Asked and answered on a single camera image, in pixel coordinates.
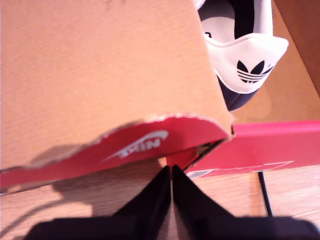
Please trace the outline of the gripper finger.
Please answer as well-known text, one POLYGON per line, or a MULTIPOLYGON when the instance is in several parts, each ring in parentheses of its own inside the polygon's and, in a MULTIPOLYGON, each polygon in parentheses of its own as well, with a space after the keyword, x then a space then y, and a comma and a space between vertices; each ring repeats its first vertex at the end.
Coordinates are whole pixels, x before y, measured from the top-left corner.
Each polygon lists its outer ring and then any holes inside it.
POLYGON ((177 165, 172 167, 173 200, 191 239, 238 240, 235 217, 208 197, 177 165))
POLYGON ((118 223, 116 240, 155 240, 171 204, 171 170, 164 167, 149 184, 113 214, 118 223))

